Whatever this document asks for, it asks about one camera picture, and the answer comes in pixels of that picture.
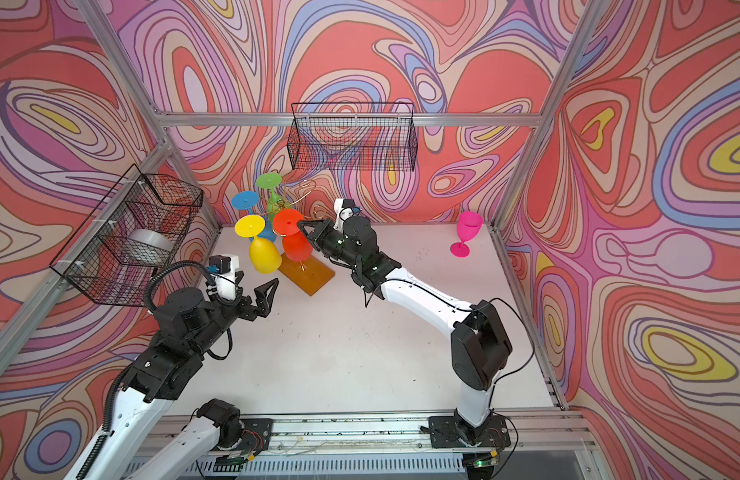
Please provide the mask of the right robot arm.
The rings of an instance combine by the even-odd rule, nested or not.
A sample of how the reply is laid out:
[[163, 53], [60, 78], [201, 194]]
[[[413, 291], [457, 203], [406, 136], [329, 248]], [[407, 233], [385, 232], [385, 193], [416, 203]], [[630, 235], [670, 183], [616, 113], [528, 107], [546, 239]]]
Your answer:
[[529, 366], [536, 348], [521, 366], [506, 371], [513, 345], [495, 299], [470, 303], [428, 284], [405, 267], [395, 253], [402, 236], [384, 249], [389, 235], [380, 235], [369, 219], [354, 215], [338, 220], [297, 223], [309, 244], [330, 263], [350, 271], [365, 294], [365, 303], [378, 298], [400, 306], [442, 333], [450, 342], [452, 369], [461, 382], [459, 403], [450, 417], [450, 440], [476, 447], [497, 419], [492, 407], [498, 383]]

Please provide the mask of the red plastic wine glass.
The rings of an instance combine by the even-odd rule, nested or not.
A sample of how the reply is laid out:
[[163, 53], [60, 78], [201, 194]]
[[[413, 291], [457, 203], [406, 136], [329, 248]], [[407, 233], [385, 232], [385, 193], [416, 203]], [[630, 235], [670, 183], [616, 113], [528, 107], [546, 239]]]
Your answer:
[[275, 232], [282, 237], [285, 254], [293, 262], [305, 262], [313, 252], [312, 245], [299, 228], [303, 220], [301, 212], [289, 208], [277, 213], [273, 221]]

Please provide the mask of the pink plastic wine glass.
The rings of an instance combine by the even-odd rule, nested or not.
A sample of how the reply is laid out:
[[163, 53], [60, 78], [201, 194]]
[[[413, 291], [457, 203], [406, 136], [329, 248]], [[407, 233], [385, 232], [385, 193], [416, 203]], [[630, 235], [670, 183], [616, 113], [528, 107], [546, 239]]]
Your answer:
[[458, 241], [450, 247], [451, 253], [458, 258], [470, 255], [468, 242], [473, 240], [484, 225], [483, 217], [476, 212], [463, 212], [457, 222], [456, 233]]

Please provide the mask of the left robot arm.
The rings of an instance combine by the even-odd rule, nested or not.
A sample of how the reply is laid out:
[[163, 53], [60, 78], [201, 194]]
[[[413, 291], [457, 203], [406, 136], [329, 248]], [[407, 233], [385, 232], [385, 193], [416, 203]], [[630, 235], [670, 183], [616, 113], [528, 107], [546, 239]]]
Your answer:
[[238, 320], [270, 315], [279, 280], [245, 294], [244, 274], [229, 271], [230, 297], [220, 293], [220, 277], [196, 261], [179, 261], [155, 274], [143, 300], [158, 323], [149, 346], [113, 380], [104, 400], [103, 421], [69, 479], [119, 479], [153, 427], [179, 399], [221, 338], [233, 337]]

